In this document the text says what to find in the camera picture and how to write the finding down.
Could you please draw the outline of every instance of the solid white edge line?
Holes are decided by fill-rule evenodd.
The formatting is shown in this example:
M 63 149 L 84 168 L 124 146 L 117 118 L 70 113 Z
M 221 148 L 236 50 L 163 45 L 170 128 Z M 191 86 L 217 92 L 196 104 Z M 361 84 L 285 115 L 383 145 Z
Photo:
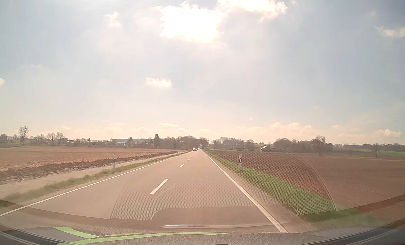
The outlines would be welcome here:
M 61 193 L 61 194 L 56 195 L 56 196 L 53 196 L 53 197 L 51 197 L 51 198 L 47 198 L 47 199 L 44 199 L 44 200 L 41 200 L 41 201 L 37 201 L 36 203 L 32 203 L 32 204 L 29 204 L 29 205 L 26 205 L 26 206 L 23 206 L 23 207 L 20 207 L 20 208 L 16 208 L 16 209 L 10 210 L 10 211 L 8 211 L 8 212 L 6 212 L 6 213 L 0 214 L 0 217 L 3 216 L 3 215 L 6 215 L 6 214 L 10 214 L 10 213 L 13 213 L 13 212 L 15 212 L 15 211 L 18 211 L 18 210 L 21 210 L 21 209 L 24 209 L 24 208 L 33 206 L 33 205 L 35 205 L 35 204 L 42 203 L 42 202 L 44 202 L 44 201 L 48 201 L 48 200 L 50 200 L 50 199 L 60 197 L 60 196 L 62 196 L 62 195 L 68 194 L 68 193 L 70 193 L 70 192 L 78 191 L 78 190 L 83 189 L 83 188 L 86 188 L 86 187 L 88 187 L 88 186 L 92 186 L 92 185 L 101 183 L 101 182 L 103 182 L 103 181 L 108 181 L 108 180 L 113 179 L 113 178 L 116 178 L 116 177 L 118 177 L 118 176 L 121 176 L 121 175 L 124 175 L 124 174 L 128 174 L 128 173 L 131 173 L 131 172 L 133 172 L 133 171 L 136 171 L 136 170 L 139 170 L 139 169 L 143 169 L 143 168 L 145 168 L 145 167 L 148 167 L 148 166 L 151 166 L 151 165 L 154 165 L 154 164 L 161 163 L 161 162 L 166 161 L 166 160 L 168 160 L 168 159 L 164 159 L 164 160 L 161 160 L 161 161 L 159 161 L 159 162 L 156 162 L 156 163 L 153 163 L 153 164 L 150 164 L 150 165 L 146 165 L 146 166 L 140 167 L 140 168 L 138 168 L 138 169 L 134 169 L 134 170 L 132 170 L 132 171 L 125 172 L 125 173 L 122 173 L 122 174 L 119 174 L 119 175 L 116 175 L 116 176 L 107 178 L 107 179 L 102 180 L 102 181 L 98 181 L 98 182 L 95 182 L 95 183 L 92 183 L 92 184 L 89 184 L 89 185 L 86 185 L 86 186 L 82 186 L 82 187 L 77 188 L 77 189 L 74 189 L 74 190 L 72 190 L 72 191 L 67 191 L 67 192 L 65 192 L 65 193 Z
M 265 208 L 263 208 L 251 195 L 243 189 L 235 180 L 230 177 L 218 164 L 209 157 L 205 152 L 204 154 L 245 194 L 245 196 L 252 202 L 254 205 L 266 216 L 266 218 L 280 231 L 280 232 L 288 232 L 284 226 L 281 225 Z
M 165 180 L 164 180 L 162 183 L 160 183 L 160 185 L 157 186 L 150 194 L 156 193 L 156 191 L 157 191 L 158 189 L 160 189 L 160 187 L 162 187 L 163 184 L 166 183 L 168 180 L 169 180 L 169 179 L 165 179 Z

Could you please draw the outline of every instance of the bare tree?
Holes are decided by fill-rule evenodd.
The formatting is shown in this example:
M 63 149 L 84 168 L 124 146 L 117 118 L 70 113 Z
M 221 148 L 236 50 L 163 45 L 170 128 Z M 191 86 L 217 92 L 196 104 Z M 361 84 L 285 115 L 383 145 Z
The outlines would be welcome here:
M 246 140 L 245 147 L 250 148 L 253 146 L 254 146 L 254 140 Z
M 56 139 L 56 134 L 51 132 L 50 139 L 51 139 L 51 145 L 53 145 L 53 141 Z
M 312 140 L 312 142 L 316 146 L 317 152 L 319 153 L 319 156 L 321 156 L 322 153 L 324 152 L 324 147 L 325 147 L 325 143 L 326 143 L 325 136 L 317 135 Z
M 379 145 L 378 143 L 375 143 L 373 145 L 373 152 L 375 153 L 375 158 L 378 158 L 378 152 L 379 152 Z
M 56 133 L 56 140 L 58 141 L 58 145 L 61 144 L 61 140 L 64 138 L 64 134 L 61 132 Z
M 18 129 L 18 132 L 20 134 L 20 142 L 24 145 L 29 134 L 29 128 L 27 128 L 27 126 L 22 126 Z

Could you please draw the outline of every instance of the road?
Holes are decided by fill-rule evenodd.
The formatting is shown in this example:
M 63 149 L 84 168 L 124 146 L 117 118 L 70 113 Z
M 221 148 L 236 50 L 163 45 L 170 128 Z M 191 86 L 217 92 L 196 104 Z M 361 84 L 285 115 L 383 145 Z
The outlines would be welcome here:
M 241 180 L 221 167 L 203 151 L 189 152 L 31 205 L 38 202 L 33 200 L 28 208 L 1 216 L 0 223 L 14 227 L 20 220 L 36 217 L 39 222 L 41 217 L 128 228 L 265 227 L 265 232 L 295 232 L 290 229 L 294 215 L 281 206 L 260 206 L 259 195 L 244 190 Z

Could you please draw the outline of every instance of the dashed center line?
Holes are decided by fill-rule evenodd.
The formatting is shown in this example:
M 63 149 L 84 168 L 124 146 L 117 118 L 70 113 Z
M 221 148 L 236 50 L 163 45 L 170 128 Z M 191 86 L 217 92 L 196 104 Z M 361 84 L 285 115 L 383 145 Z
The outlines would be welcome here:
M 169 180 L 169 179 L 165 179 L 165 180 L 164 180 L 162 183 L 160 183 L 160 185 L 157 186 L 150 194 L 156 193 L 156 191 L 157 191 L 158 189 L 160 189 L 160 187 L 162 187 L 163 184 L 166 183 L 168 180 Z

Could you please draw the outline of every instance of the tree line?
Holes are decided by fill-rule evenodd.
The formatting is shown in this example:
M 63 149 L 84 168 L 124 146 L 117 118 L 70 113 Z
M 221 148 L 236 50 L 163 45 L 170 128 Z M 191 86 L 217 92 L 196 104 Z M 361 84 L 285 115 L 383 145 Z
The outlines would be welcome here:
M 61 145 L 64 141 L 68 140 L 61 132 L 49 132 L 47 135 L 38 134 L 37 136 L 29 136 L 29 128 L 27 126 L 21 126 L 18 128 L 18 134 L 6 135 L 5 133 L 0 135 L 0 143 L 7 142 L 20 142 L 22 145 L 27 140 L 30 140 L 30 144 L 40 145 Z

